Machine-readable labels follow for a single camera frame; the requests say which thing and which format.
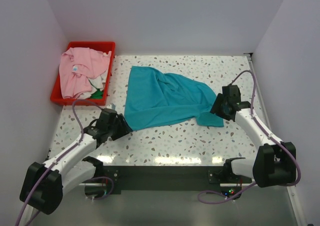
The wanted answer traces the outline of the teal t shirt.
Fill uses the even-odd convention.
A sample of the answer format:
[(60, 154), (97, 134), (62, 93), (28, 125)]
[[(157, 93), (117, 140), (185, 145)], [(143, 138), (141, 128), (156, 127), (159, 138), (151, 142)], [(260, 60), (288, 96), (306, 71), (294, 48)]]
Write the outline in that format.
[(223, 127), (210, 112), (217, 96), (205, 83), (152, 67), (130, 70), (124, 118), (135, 131), (178, 124), (194, 118), (200, 126)]

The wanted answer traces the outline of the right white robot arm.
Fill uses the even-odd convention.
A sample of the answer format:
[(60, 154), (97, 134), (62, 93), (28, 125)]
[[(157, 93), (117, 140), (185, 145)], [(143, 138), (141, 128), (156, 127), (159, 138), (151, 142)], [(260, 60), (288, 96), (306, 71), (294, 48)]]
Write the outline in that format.
[(211, 113), (234, 121), (257, 147), (255, 158), (227, 159), (219, 177), (233, 183), (240, 176), (253, 179), (261, 187), (293, 186), (300, 178), (296, 161), (296, 148), (291, 142), (277, 137), (257, 116), (248, 101), (241, 100), (237, 85), (222, 87)]

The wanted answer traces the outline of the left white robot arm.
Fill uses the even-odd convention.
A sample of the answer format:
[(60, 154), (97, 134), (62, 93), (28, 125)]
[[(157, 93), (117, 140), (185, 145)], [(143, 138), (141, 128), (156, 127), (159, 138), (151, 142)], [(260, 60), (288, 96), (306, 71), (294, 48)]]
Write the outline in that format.
[(53, 213), (72, 188), (103, 178), (103, 163), (88, 154), (108, 139), (115, 141), (131, 132), (123, 114), (103, 109), (97, 119), (81, 129), (71, 145), (44, 163), (34, 162), (28, 167), (20, 201), (46, 215)]

